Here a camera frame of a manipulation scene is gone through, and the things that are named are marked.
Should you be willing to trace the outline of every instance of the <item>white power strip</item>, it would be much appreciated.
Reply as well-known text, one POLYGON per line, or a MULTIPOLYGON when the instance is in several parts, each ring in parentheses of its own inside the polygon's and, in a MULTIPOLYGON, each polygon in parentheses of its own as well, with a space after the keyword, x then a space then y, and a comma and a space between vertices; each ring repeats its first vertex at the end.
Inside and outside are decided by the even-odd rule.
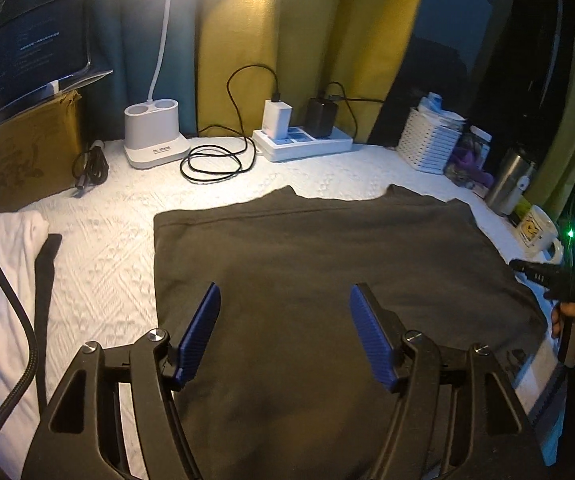
POLYGON ((349 152, 354 142, 352 137, 336 127, 332 128, 329 137, 320 139, 315 139, 302 128, 289 128, 285 139, 271 139, 262 130, 254 130, 252 139, 265 158, 271 162, 349 152))

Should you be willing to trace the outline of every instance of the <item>desk lamp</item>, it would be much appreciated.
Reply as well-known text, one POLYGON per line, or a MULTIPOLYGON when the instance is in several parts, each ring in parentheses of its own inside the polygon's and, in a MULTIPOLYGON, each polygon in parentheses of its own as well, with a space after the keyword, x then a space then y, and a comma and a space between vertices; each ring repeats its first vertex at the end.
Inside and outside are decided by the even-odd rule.
POLYGON ((179 160, 189 151, 189 142, 179 132, 178 102, 174 99, 154 100, 154 88, 165 54, 171 0, 165 0, 160 33, 158 61, 152 77, 147 101, 125 109, 125 155, 139 170, 179 160))

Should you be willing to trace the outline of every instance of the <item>white charger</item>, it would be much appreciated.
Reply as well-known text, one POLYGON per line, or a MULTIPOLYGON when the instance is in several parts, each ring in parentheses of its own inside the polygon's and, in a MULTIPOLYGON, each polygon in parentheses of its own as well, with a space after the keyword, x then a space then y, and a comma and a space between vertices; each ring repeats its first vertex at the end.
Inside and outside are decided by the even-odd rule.
POLYGON ((270 139, 285 139, 289 120, 292 116, 292 107, 282 101, 265 101, 263 112, 263 126, 261 130, 270 139))

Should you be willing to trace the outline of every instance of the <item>black charger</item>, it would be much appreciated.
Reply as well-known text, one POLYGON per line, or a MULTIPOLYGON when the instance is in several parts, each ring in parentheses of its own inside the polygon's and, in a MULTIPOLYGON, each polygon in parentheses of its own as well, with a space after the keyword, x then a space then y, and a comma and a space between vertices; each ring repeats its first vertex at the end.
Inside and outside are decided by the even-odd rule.
POLYGON ((317 97, 307 103, 303 129, 315 139, 329 137, 336 121, 339 106, 329 99, 317 97))

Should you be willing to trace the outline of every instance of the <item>cardboard box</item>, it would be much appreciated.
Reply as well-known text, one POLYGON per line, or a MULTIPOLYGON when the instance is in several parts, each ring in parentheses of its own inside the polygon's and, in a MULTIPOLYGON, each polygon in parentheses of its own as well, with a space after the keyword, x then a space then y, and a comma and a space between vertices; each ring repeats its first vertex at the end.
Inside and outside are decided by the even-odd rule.
POLYGON ((0 212, 13 212, 74 187, 82 151, 77 91, 0 124, 0 212))

